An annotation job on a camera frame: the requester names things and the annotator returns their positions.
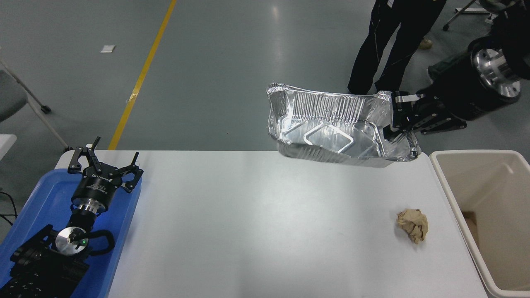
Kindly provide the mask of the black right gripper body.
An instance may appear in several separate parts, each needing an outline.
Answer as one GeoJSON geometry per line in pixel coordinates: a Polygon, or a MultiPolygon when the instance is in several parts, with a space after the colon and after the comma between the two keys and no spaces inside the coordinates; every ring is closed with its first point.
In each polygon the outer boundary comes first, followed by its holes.
{"type": "Polygon", "coordinates": [[[475,120],[516,103],[520,76],[502,51],[471,51],[430,65],[427,73],[433,95],[456,117],[475,120]]]}

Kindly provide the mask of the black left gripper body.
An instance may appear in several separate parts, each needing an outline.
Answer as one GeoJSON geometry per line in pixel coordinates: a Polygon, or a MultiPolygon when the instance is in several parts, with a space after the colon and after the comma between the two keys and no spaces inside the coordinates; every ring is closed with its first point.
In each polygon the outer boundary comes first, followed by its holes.
{"type": "Polygon", "coordinates": [[[101,172],[94,166],[87,167],[83,170],[81,181],[72,195],[72,203],[78,206],[91,199],[109,207],[121,183],[118,168],[114,166],[103,165],[101,172]]]}

